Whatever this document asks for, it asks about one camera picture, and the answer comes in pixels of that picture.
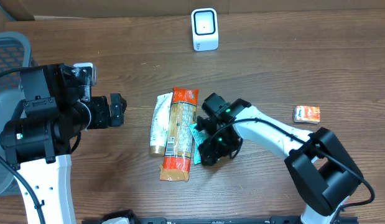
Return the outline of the teal snack packet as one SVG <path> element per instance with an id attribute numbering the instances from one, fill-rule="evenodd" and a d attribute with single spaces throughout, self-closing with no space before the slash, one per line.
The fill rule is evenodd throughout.
<path id="1" fill-rule="evenodd" d="M 201 155 L 199 153 L 199 150 L 198 150 L 198 147 L 201 143 L 204 142 L 204 140 L 206 140 L 208 138 L 208 135 L 206 133 L 206 131 L 199 131 L 197 129 L 197 123 L 195 124 L 191 124 L 189 126 L 190 128 L 190 132 L 192 134 L 192 137 L 193 137 L 193 140 L 195 141 L 194 143 L 194 157 L 193 157 L 193 162 L 195 165 L 197 164 L 200 164 L 201 163 Z"/>

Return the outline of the orange spaghetti packet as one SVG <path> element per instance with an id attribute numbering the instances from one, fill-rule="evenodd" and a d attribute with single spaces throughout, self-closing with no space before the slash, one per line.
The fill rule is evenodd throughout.
<path id="1" fill-rule="evenodd" d="M 190 125 L 197 120 L 198 90 L 173 88 L 169 131 L 160 180 L 188 181 L 192 158 L 193 136 Z"/>

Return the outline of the white shampoo tube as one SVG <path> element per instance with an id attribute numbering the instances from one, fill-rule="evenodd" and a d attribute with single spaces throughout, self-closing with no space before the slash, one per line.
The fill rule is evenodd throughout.
<path id="1" fill-rule="evenodd" d="M 164 156 L 165 154 L 172 97 L 173 93 L 166 93 L 157 97 L 149 141 L 149 150 L 152 156 Z"/>

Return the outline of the orange tissue packet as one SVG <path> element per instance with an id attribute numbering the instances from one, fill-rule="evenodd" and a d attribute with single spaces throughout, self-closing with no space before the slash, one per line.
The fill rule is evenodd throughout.
<path id="1" fill-rule="evenodd" d="M 296 123 L 318 124 L 321 120 L 320 107 L 298 105 L 294 109 L 293 120 Z"/>

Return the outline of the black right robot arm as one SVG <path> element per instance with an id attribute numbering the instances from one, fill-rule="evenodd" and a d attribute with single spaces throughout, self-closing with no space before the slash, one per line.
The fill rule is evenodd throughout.
<path id="1" fill-rule="evenodd" d="M 327 129 L 294 128 L 266 116 L 251 103 L 226 102 L 212 93 L 202 104 L 207 118 L 197 129 L 208 138 L 198 147 L 201 163 L 212 166 L 222 157 L 234 158 L 243 141 L 268 148 L 284 160 L 298 193 L 307 204 L 302 223 L 335 223 L 346 200 L 363 182 L 363 174 L 346 149 Z"/>

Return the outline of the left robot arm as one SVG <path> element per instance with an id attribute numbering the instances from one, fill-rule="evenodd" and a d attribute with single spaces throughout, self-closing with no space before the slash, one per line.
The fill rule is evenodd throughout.
<path id="1" fill-rule="evenodd" d="M 25 98 L 0 133 L 0 163 L 17 180 L 28 223 L 75 223 L 71 154 L 88 129 L 120 127 L 126 100 L 92 96 L 91 63 L 18 68 Z"/>

